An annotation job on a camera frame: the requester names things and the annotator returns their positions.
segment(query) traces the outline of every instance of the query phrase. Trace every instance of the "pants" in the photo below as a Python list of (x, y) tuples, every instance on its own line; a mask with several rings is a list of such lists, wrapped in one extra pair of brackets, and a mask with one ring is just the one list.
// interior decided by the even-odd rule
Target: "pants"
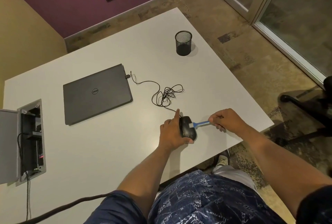
[(225, 178), (229, 178), (231, 180), (238, 181), (247, 187), (253, 189), (256, 193), (258, 193), (257, 187), (248, 173), (243, 172), (241, 170), (236, 170), (230, 165), (219, 165), (213, 169), (213, 174), (223, 176)]

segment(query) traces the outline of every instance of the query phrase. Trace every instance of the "hand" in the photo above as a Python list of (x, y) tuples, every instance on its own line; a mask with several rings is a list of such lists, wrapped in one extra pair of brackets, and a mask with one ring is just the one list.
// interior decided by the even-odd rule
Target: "hand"
[(173, 151), (184, 144), (193, 144), (193, 140), (188, 137), (181, 137), (180, 109), (176, 110), (174, 118), (168, 119), (160, 126), (159, 147), (168, 151)]
[(232, 109), (224, 109), (214, 113), (209, 117), (209, 122), (220, 131), (225, 128), (237, 135), (249, 127)]

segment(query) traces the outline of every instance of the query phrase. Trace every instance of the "blue brush handle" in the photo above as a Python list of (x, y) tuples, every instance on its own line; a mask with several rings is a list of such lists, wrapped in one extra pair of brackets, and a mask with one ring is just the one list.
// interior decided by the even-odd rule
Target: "blue brush handle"
[(203, 125), (203, 124), (208, 124), (210, 123), (209, 121), (204, 121), (204, 122), (201, 122), (201, 123), (193, 123), (193, 127), (196, 128), (196, 126), (198, 125)]

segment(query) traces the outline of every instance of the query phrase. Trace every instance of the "laptop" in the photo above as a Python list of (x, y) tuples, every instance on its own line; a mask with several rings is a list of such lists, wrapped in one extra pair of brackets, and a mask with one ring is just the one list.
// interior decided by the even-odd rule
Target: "laptop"
[(84, 121), (132, 102), (122, 64), (63, 85), (66, 125)]

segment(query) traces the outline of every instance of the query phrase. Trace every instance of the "yellow wall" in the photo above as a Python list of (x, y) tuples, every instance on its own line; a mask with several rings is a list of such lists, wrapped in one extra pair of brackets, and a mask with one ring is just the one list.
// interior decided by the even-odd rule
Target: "yellow wall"
[(0, 0), (0, 108), (5, 80), (66, 53), (63, 38), (24, 0)]

